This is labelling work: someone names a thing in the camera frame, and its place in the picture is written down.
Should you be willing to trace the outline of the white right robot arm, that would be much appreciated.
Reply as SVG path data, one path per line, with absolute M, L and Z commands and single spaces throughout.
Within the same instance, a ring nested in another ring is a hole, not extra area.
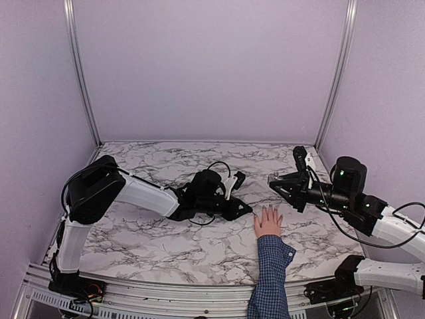
M 294 150 L 297 170 L 268 176 L 269 187 L 298 212 L 307 204 L 330 217 L 339 216 L 355 230 L 385 240 L 386 249 L 401 248 L 415 256 L 416 264 L 379 262 L 350 255 L 335 270 L 335 278 L 309 285 L 311 302 L 333 295 L 363 291 L 366 286 L 403 290 L 424 296 L 424 223 L 417 223 L 386 201 L 363 192 L 367 168 L 359 160 L 342 156 L 331 169 L 330 183 L 316 175 L 312 157 L 302 147 Z

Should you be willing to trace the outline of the blue checkered sleeve forearm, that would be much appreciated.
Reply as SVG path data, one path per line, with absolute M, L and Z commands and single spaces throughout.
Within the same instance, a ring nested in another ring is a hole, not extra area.
M 258 282 L 248 302 L 248 318 L 289 318 L 286 269 L 296 250 L 276 235 L 258 239 Z

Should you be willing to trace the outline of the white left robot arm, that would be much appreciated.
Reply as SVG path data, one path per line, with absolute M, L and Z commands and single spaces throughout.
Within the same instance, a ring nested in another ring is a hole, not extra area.
M 223 179 L 207 168 L 180 187 L 160 186 L 123 170 L 112 156 L 98 158 L 71 176 L 62 189 L 64 219 L 52 258 L 59 287 L 71 296 L 84 290 L 84 281 L 77 276 L 84 243 L 92 225 L 113 203 L 141 207 L 172 221 L 190 220 L 197 213 L 233 221 L 252 212 L 232 194 L 245 179 L 240 171 Z

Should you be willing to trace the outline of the person's hand with long nails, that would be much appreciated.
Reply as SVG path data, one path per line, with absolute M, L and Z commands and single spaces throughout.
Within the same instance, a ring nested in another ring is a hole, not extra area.
M 254 216 L 254 232 L 256 238 L 264 236 L 282 236 L 283 215 L 278 213 L 278 208 L 273 205 L 263 206 L 261 218 Z

